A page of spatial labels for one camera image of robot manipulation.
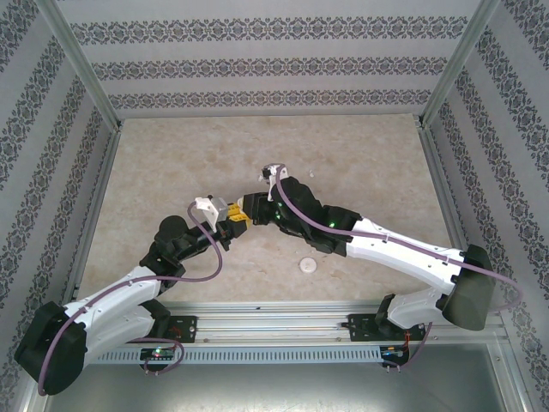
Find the small circuit board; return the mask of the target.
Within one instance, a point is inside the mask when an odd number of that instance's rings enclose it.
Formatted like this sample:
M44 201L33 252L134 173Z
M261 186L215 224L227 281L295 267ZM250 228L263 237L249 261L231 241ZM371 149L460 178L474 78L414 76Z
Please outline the small circuit board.
M406 362L409 359L409 347L401 346L381 346L381 356L393 362Z
M175 360L177 350L174 348L142 348L140 361L172 362Z

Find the grey metal shelf panel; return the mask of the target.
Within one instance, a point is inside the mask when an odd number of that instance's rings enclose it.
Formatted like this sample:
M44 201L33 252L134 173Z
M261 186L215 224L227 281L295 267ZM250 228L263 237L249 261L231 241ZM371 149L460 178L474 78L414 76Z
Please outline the grey metal shelf panel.
M45 412L523 412L483 345L430 345L401 372L377 364L184 365L157 378L90 366Z

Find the aluminium side rail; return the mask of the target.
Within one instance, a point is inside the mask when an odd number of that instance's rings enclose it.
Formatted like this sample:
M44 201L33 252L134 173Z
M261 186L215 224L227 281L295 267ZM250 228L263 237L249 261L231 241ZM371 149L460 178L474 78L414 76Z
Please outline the aluminium side rail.
M454 247L463 249L468 245L467 239L443 171L436 144L429 129L419 126L418 133L449 240ZM492 385L501 396L504 411L534 412L534 406L511 344L510 328L505 324L504 314L494 312L489 316L489 319L496 325L487 328L485 331L485 346L488 356L487 369L493 374Z
M74 125L60 154L40 159L3 247L0 412L16 412L31 379L14 355L35 311L67 302L83 275L118 134L96 112Z

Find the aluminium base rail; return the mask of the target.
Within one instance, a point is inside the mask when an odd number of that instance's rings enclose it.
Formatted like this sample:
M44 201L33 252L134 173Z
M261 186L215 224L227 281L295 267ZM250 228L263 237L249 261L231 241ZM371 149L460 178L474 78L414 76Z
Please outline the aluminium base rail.
M197 346L300 346L348 344L351 314L374 313L369 301L181 303L166 302L176 316L194 316Z

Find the aluminium frame post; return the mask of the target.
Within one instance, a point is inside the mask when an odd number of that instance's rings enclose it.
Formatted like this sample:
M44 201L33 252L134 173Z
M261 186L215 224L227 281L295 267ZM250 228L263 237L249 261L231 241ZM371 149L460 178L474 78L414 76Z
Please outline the aluminium frame post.
M34 0L39 12L44 16L49 28L57 38L70 64L80 77L95 106L110 130L118 131L121 120L115 112L107 93L100 84L94 69L82 50L70 24L67 22L57 0Z
M474 11L469 23L465 27L455 50L453 51L444 71L438 80L431 96L425 105L424 111L419 115L419 125L426 128L432 123L443 104L449 91L453 87L455 79L458 77L462 68L468 60L468 57L480 35L484 31L489 20L500 4L501 0L480 0L477 9Z

